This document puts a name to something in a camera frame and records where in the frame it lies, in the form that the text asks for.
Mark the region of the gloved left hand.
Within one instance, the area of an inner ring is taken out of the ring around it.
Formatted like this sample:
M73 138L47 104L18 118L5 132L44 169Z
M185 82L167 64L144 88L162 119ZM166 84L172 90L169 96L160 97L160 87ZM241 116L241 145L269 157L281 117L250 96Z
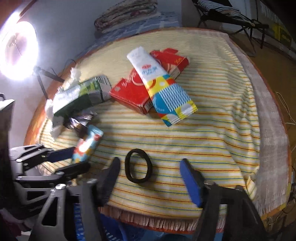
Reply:
M29 232L31 230L24 220L15 218L5 208L1 209L1 217L14 237L21 236L22 232Z

